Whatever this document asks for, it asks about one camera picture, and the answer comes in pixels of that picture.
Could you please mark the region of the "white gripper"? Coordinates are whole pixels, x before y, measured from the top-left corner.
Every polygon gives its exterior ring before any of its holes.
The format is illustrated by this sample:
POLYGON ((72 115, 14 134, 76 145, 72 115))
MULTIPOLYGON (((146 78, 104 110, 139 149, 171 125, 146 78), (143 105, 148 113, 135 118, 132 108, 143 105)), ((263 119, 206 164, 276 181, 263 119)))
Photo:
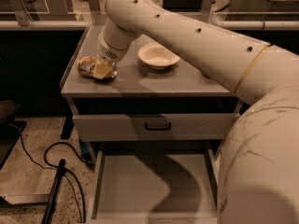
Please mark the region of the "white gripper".
MULTIPOLYGON (((100 57, 110 61, 119 62, 127 54, 131 43, 141 36, 140 33, 121 28, 111 19, 107 19, 98 36, 97 53, 100 57)), ((96 63, 93 77, 103 79, 113 70, 112 63, 96 63)))

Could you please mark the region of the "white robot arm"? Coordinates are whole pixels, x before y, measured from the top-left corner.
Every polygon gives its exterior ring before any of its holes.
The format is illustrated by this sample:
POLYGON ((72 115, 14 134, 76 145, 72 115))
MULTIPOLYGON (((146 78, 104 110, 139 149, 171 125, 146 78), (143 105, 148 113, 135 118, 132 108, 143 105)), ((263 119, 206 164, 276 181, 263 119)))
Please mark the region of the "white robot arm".
POLYGON ((249 105, 221 151, 218 224, 299 224, 298 56, 156 0, 104 0, 104 8, 101 56, 118 62, 147 35, 249 105))

